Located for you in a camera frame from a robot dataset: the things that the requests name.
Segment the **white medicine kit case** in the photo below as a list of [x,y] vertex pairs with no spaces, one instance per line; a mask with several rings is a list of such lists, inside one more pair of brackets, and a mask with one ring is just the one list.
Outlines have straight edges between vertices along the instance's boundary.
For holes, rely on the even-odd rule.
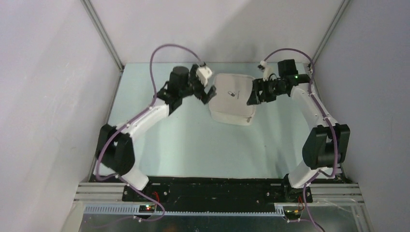
[[208,104],[211,117],[220,123],[250,126],[256,113],[256,106],[247,105],[247,101],[254,79],[244,74],[217,74],[214,79],[216,96]]

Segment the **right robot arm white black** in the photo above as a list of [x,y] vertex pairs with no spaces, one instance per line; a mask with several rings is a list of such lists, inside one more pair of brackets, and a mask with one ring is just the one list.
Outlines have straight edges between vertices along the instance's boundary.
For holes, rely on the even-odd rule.
[[[277,74],[265,60],[258,69],[263,76],[253,80],[247,105],[273,102],[278,96],[287,95],[297,104],[310,129],[302,147],[303,160],[287,174],[285,181],[289,184],[281,189],[282,198],[294,202],[301,195],[300,188],[308,186],[318,175],[335,176],[337,165],[345,160],[351,131],[326,110],[317,97],[313,77],[299,74],[293,59],[280,61]],[[332,173],[326,174],[329,168]]]

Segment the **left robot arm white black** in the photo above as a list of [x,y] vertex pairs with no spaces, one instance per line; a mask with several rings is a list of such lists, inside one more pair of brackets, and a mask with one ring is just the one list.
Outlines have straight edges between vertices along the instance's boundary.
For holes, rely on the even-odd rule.
[[134,195],[141,201],[148,201],[153,188],[147,185],[149,178],[139,168],[135,154],[135,142],[159,121],[167,118],[182,105],[183,99],[195,96],[203,104],[216,95],[216,87],[205,91],[213,73],[205,64],[193,64],[190,69],[175,66],[168,81],[155,91],[150,105],[129,121],[111,126],[105,124],[101,130],[96,150],[95,175],[99,180],[99,167],[103,164],[113,171],[113,176],[133,186]]

